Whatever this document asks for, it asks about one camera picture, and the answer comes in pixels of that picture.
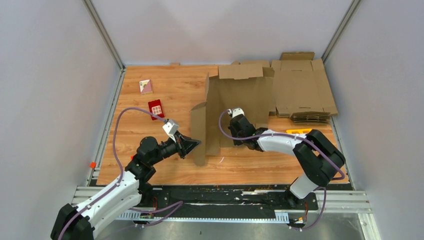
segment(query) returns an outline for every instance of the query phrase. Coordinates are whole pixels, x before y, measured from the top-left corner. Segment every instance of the white wall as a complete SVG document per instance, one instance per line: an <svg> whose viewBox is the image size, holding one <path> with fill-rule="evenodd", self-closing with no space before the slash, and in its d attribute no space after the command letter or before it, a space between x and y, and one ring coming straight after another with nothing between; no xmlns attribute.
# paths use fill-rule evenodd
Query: white wall
<svg viewBox="0 0 424 240"><path fill-rule="evenodd" d="M50 239L85 181L118 74L81 0L1 2L1 239Z"/></svg>
<svg viewBox="0 0 424 240"><path fill-rule="evenodd" d="M326 64L350 177L384 240L424 239L423 12L364 0Z"/></svg>
<svg viewBox="0 0 424 240"><path fill-rule="evenodd" d="M127 65L321 57L352 0L93 0Z"/></svg>

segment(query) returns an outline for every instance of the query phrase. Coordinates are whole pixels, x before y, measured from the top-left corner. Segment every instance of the flattened cardboard box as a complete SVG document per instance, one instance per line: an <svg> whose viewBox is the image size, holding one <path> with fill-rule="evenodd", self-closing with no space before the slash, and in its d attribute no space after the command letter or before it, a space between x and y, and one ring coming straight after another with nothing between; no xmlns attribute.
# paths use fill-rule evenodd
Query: flattened cardboard box
<svg viewBox="0 0 424 240"><path fill-rule="evenodd" d="M326 123L337 115L323 61L313 59L313 52L283 52L280 60L272 61L278 117L295 123Z"/></svg>
<svg viewBox="0 0 424 240"><path fill-rule="evenodd" d="M224 110L240 107L256 128L268 126L274 70L265 65L264 61L236 61L219 66L218 76L206 77L205 102L190 113L191 137L202 142L192 153L196 165L206 165L206 155L219 156L220 148L234 147L219 129L218 120ZM221 125L231 135L229 123L225 113Z"/></svg>

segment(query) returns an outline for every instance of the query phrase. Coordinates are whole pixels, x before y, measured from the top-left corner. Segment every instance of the wooden tabletop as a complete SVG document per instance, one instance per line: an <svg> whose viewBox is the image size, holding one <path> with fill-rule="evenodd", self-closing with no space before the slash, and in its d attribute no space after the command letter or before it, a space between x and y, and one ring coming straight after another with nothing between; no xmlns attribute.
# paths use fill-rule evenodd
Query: wooden tabletop
<svg viewBox="0 0 424 240"><path fill-rule="evenodd" d="M170 65L130 66L126 69L122 89L117 101L112 127L101 163L97 184L109 184L120 174L112 150L112 138L119 113L128 107L149 110L148 102L160 99L165 118L179 124L179 131L186 136L190 133L190 109L205 99L205 78L218 74L217 65ZM141 95L139 81L151 79L153 94ZM162 129L163 123L152 120L148 114L130 110L119 122L116 136L116 152L123 166L136 153L140 140L153 136L157 141L166 141L168 136ZM318 129L336 144L330 125L298 125L287 118L270 116L268 128L285 132L288 129ZM152 185L189 184L290 184L303 170L294 156L278 152L258 152L247 148L222 148L221 156L208 157L206 166L193 163L190 155L180 159L177 155L158 164Z"/></svg>

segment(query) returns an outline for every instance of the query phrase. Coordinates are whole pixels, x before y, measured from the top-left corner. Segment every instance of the red box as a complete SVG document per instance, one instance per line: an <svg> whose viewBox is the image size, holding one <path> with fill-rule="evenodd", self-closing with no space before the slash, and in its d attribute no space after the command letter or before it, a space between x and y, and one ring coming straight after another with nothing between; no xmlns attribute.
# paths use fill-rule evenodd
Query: red box
<svg viewBox="0 0 424 240"><path fill-rule="evenodd" d="M154 115L158 115L161 118L165 117L164 114L164 109L162 108L162 103L161 100L154 100L154 101L149 101L148 102L148 110L154 114Z"/></svg>

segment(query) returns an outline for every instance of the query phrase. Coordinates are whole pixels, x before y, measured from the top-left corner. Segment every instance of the floor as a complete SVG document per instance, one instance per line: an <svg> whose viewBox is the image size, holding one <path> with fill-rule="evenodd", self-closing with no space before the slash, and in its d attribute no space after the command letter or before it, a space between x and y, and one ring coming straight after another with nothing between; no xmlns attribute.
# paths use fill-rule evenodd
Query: floor
<svg viewBox="0 0 424 240"><path fill-rule="evenodd" d="M190 136L190 109L205 99L205 78L218 74L217 65L130 66L123 80L112 127L101 162L97 184L109 184L120 174L112 150L112 136L119 113L128 107L148 110L148 102L160 99L166 118L176 120L179 131ZM151 79L153 94L140 94L139 81ZM168 136L162 123L138 112L126 112L119 123L116 152L126 166L136 153L139 142L146 136L158 142ZM330 125L295 125L287 118L270 116L268 128L284 132L288 129L314 128L323 132L336 144ZM277 152L258 152L247 148L222 148L221 156L210 156L208 164L198 167L190 155L186 159L177 156L155 165L156 174L149 181L153 185L193 184L290 184L303 173L294 156ZM338 183L349 182L348 178Z"/></svg>
<svg viewBox="0 0 424 240"><path fill-rule="evenodd" d="M308 222L317 214L310 213ZM298 232L278 223L211 223L211 222L162 222L144 229L130 228L131 221L115 220L97 239L160 239L160 240L364 240L361 223L354 213L325 213L319 224Z"/></svg>

